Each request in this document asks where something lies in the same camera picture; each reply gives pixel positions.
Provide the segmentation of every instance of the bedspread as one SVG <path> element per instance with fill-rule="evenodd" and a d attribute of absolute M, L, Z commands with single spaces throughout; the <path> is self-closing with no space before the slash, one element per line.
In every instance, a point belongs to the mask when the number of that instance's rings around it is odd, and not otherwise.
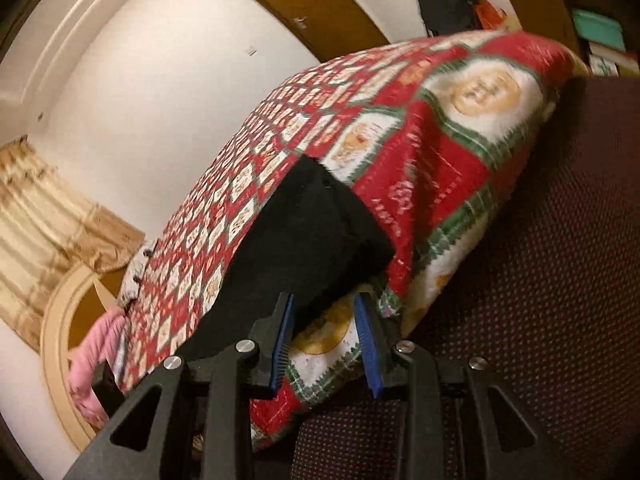
<path fill-rule="evenodd" d="M 306 153 L 348 184 L 394 244 L 384 316 L 408 334 L 478 243 L 524 166 L 558 89 L 583 65 L 522 32 L 421 38 L 296 74 L 262 101 L 168 223 L 143 277 L 124 389 L 169 356 L 214 303 L 242 237 Z M 293 343 L 278 397 L 252 401 L 257 447 L 360 373 L 353 305 Z"/>

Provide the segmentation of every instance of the silver bolt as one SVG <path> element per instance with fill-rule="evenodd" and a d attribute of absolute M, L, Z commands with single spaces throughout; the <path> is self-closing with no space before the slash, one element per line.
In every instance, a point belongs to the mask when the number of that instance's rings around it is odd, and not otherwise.
<path fill-rule="evenodd" d="M 415 343 L 413 341 L 398 341 L 396 343 L 396 350 L 398 350 L 401 354 L 410 354 L 415 350 Z"/>
<path fill-rule="evenodd" d="M 473 368 L 473 370 L 486 370 L 489 367 L 489 363 L 480 356 L 475 356 L 469 359 L 469 366 Z"/>
<path fill-rule="evenodd" d="M 250 339 L 241 339 L 236 343 L 236 350 L 238 350 L 241 354 L 251 352 L 254 348 L 255 343 Z"/>
<path fill-rule="evenodd" d="M 167 370 L 175 370 L 182 364 L 182 359 L 180 359 L 177 355 L 170 355 L 162 362 L 162 364 Z"/>

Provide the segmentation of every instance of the wooden door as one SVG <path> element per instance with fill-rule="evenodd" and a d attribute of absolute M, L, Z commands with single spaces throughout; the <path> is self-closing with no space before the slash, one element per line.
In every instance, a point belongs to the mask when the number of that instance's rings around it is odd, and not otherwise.
<path fill-rule="evenodd" d="M 387 44 L 353 0 L 257 0 L 320 60 Z"/>

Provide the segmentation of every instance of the pink garment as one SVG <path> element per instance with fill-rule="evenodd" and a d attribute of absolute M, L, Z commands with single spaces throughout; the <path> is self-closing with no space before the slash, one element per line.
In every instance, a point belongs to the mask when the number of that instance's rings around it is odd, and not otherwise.
<path fill-rule="evenodd" d="M 125 322 L 124 310 L 110 307 L 69 355 L 71 366 L 66 378 L 69 394 L 84 419 L 96 428 L 103 427 L 109 417 L 91 388 L 91 380 L 99 362 L 107 360 L 113 367 Z"/>

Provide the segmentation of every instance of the curtain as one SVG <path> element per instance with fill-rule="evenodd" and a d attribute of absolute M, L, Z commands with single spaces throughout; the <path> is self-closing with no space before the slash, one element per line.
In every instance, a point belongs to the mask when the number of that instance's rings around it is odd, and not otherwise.
<path fill-rule="evenodd" d="M 144 233 L 75 191 L 22 139 L 0 149 L 0 317 L 33 349 L 49 297 L 78 261 L 127 264 Z"/>

